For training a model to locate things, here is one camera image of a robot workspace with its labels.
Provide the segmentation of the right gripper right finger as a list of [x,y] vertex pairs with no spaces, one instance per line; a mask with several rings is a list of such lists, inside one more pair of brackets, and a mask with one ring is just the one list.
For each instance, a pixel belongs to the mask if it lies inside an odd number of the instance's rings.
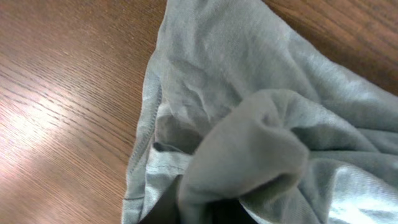
[[238,199],[214,202],[211,211],[213,224],[257,224]]

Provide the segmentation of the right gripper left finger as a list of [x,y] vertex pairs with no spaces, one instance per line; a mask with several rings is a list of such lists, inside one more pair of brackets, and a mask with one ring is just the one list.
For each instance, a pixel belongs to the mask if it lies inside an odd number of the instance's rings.
[[177,192],[181,177],[181,175],[176,177],[139,224],[181,224],[177,205]]

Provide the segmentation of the light grey-green t-shirt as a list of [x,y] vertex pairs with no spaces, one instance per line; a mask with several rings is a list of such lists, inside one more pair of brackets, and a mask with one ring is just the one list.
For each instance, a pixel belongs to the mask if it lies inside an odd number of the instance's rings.
[[396,223],[397,97],[261,1],[168,1],[121,221],[178,175],[181,223],[213,223],[228,199],[257,223]]

